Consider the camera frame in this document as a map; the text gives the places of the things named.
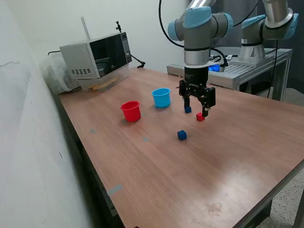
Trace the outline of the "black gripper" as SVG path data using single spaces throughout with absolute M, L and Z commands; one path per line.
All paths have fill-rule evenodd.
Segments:
M 184 107 L 190 107 L 190 94 L 198 95 L 198 100 L 202 105 L 202 116 L 207 117 L 209 109 L 216 105 L 216 90 L 214 87 L 206 86 L 209 68 L 184 68 L 185 80 L 179 84 L 179 95 L 184 100 Z

